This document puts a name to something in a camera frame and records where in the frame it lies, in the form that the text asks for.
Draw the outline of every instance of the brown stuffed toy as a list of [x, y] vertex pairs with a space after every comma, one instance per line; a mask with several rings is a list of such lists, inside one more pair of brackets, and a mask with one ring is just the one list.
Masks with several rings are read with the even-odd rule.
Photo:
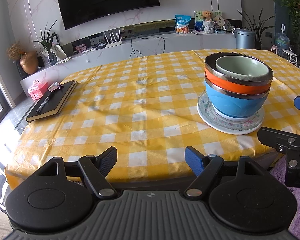
[[212, 15], [213, 15], [213, 14], [212, 14], [212, 12], [210, 12], [210, 11], [203, 11], [203, 12], [202, 12], [202, 16], [206, 18], [206, 19], [205, 19], [206, 22], [212, 22], [212, 20], [211, 20]]

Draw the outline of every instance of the tiled floor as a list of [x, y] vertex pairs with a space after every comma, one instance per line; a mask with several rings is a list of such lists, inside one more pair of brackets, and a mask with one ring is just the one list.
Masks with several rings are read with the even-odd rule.
[[12, 158], [21, 133], [27, 126], [25, 116], [34, 105], [31, 97], [27, 97], [17, 107], [11, 109], [0, 123], [0, 208], [5, 210], [4, 202], [11, 192], [4, 174], [4, 168]]

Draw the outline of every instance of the yellow cloth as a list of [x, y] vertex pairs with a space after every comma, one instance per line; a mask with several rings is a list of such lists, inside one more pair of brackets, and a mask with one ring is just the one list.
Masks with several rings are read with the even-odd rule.
[[300, 111], [293, 105], [300, 95], [300, 70], [269, 51], [198, 50], [136, 58], [64, 80], [79, 84], [60, 116], [33, 121], [22, 133], [5, 171], [11, 188], [54, 156], [77, 161], [110, 146], [118, 150], [118, 161], [107, 176], [110, 182], [188, 175], [188, 145], [225, 160], [269, 152], [256, 131], [244, 136], [222, 133], [197, 113], [197, 98], [205, 90], [204, 58], [220, 51], [254, 56], [273, 69], [263, 126], [300, 134]]

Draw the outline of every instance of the blue bowl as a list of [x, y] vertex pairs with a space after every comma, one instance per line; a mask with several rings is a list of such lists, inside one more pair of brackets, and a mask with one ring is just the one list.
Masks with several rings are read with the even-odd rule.
[[266, 101], [270, 89], [259, 95], [243, 95], [229, 92], [205, 80], [208, 97], [214, 107], [226, 116], [247, 118], [258, 111]]

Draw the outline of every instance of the black notebook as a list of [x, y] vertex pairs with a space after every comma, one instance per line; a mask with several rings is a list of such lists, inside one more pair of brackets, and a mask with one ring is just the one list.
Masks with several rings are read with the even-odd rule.
[[60, 112], [60, 109], [64, 106], [65, 101], [68, 99], [68, 95], [72, 93], [74, 86], [77, 84], [74, 80], [62, 84], [63, 88], [54, 92], [51, 99], [43, 106], [42, 110], [37, 114], [37, 109], [41, 106], [46, 97], [51, 93], [46, 91], [44, 95], [35, 104], [34, 108], [28, 114], [26, 121], [31, 122], [40, 118], [44, 118]]

